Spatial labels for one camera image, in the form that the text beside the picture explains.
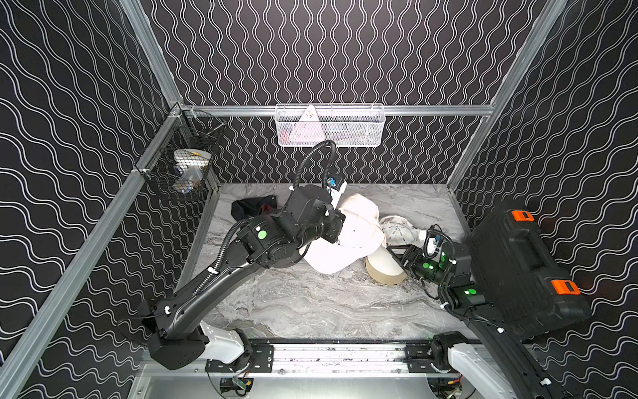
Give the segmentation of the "cream baseball cap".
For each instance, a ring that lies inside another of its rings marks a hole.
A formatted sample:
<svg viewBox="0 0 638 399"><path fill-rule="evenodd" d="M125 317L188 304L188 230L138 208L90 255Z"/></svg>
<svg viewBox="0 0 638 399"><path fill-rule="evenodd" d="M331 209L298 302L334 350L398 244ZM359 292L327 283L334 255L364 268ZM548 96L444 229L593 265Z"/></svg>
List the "cream baseball cap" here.
<svg viewBox="0 0 638 399"><path fill-rule="evenodd" d="M360 194L348 197L339 211L346 216L337 242L313 241L303 257L315 271L335 274L385 245L378 206Z"/></svg>

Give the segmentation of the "navy baseball cap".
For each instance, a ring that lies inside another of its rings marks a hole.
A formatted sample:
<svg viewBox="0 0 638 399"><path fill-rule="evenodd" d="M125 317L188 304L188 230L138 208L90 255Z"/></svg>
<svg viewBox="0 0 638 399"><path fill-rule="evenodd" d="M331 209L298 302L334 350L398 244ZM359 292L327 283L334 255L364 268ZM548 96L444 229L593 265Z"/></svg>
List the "navy baseball cap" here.
<svg viewBox="0 0 638 399"><path fill-rule="evenodd" d="M264 196L238 199L231 204L231 216L240 221L277 211L277 197Z"/></svg>

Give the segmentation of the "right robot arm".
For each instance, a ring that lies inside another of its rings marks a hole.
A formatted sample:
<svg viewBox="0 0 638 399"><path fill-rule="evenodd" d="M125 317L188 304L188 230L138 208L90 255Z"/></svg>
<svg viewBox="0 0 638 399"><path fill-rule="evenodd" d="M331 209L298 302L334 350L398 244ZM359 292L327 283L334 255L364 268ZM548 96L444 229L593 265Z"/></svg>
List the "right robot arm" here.
<svg viewBox="0 0 638 399"><path fill-rule="evenodd" d="M503 320L488 292L474 281L468 248L433 225L423 244L389 244L392 259L409 277L436 287L435 300L463 322L484 345L492 361L476 352L458 332L436 335L430 347L435 367L460 374L472 385L472 398L571 398L573 394L544 371Z"/></svg>

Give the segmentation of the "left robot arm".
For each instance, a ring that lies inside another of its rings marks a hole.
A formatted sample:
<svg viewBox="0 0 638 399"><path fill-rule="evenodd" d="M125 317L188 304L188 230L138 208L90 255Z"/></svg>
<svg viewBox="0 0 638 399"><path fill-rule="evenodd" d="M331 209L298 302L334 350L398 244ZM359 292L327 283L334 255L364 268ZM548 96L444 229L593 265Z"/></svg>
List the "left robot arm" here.
<svg viewBox="0 0 638 399"><path fill-rule="evenodd" d="M330 151L328 160L334 161L334 141L316 144L297 168L291 194L282 209L236 222L206 270L171 296L141 304L138 314L151 334L146 347L154 361L168 370L199 359L220 362L233 372L249 367L253 349L245 333L211 327L204 318L255 275L300 262L314 241L337 242L346 220L332 197L339 182L329 181L330 170L326 168L319 186L301 183L305 166L324 148Z"/></svg>

